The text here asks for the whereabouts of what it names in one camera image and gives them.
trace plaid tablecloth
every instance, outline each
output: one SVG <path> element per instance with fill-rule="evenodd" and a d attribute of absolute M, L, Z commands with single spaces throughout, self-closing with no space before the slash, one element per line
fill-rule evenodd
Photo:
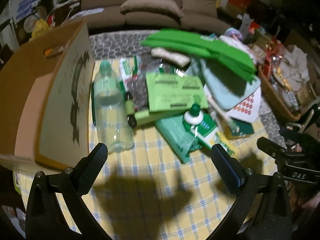
<path fill-rule="evenodd" d="M 116 71 L 118 65 L 119 60 L 113 60 Z M 92 150 L 98 136 L 91 101 L 89 109 Z M 265 129 L 259 119 L 253 126 L 254 135 L 231 141 L 234 157 L 255 172 L 273 174 L 273 159 L 256 147 L 259 137 L 267 137 Z M 195 151 L 189 163 L 181 164 L 153 124 L 137 129 L 134 140 L 131 150 L 109 154 L 89 194 L 82 196 L 93 216 L 113 239 L 206 239 L 235 200 L 209 151 Z M 32 179 L 19 175 L 25 205 Z M 57 196 L 68 224 L 78 231 L 62 196 Z"/>

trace screw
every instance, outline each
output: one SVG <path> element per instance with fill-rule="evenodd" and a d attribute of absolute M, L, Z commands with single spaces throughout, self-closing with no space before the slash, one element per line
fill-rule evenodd
<path fill-rule="evenodd" d="M 42 172 L 42 171 L 38 171 L 38 172 L 36 173 L 36 177 L 37 177 L 37 178 L 40 178 L 42 175 L 43 175 L 43 172 Z"/>
<path fill-rule="evenodd" d="M 66 168 L 66 169 L 64 170 L 64 173 L 70 174 L 72 171 L 73 171 L 73 168 L 68 167 L 68 168 Z"/>
<path fill-rule="evenodd" d="M 282 174 L 280 172 L 275 172 L 274 175 L 279 179 L 282 178 Z"/>
<path fill-rule="evenodd" d="M 246 172 L 247 174 L 249 174 L 249 175 L 252 175 L 252 174 L 253 174 L 253 169 L 251 169 L 251 168 L 246 168 L 246 169 L 245 169 L 245 172 Z"/>

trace green bottle cap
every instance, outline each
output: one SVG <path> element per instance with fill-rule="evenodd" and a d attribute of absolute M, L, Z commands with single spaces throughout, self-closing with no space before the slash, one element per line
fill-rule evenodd
<path fill-rule="evenodd" d="M 199 116 L 199 113 L 200 113 L 200 106 L 197 104 L 197 103 L 194 103 L 190 110 L 189 110 L 189 113 L 191 114 L 191 116 L 193 117 L 197 117 Z"/>
<path fill-rule="evenodd" d="M 100 71 L 101 74 L 103 74 L 103 75 L 106 75 L 108 72 L 112 71 L 110 62 L 107 61 L 107 60 L 103 60 L 103 61 L 100 63 L 99 71 Z"/>

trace gray patterned rug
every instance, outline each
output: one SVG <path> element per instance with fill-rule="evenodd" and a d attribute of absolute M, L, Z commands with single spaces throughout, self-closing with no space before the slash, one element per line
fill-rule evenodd
<path fill-rule="evenodd" d="M 150 47 L 141 46 L 140 42 L 154 32 L 156 31 L 120 31 L 91 35 L 91 49 L 96 60 L 132 57 L 150 51 Z M 276 117 L 264 98 L 261 101 L 259 115 L 269 139 L 285 147 L 284 138 L 278 132 L 279 125 Z"/>

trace clear plastic bottle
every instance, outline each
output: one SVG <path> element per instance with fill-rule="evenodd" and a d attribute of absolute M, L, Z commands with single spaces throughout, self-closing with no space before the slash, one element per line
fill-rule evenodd
<path fill-rule="evenodd" d="M 109 152 L 128 150 L 133 146 L 133 131 L 128 124 L 118 77 L 110 62 L 104 60 L 94 78 L 94 109 L 99 142 Z"/>

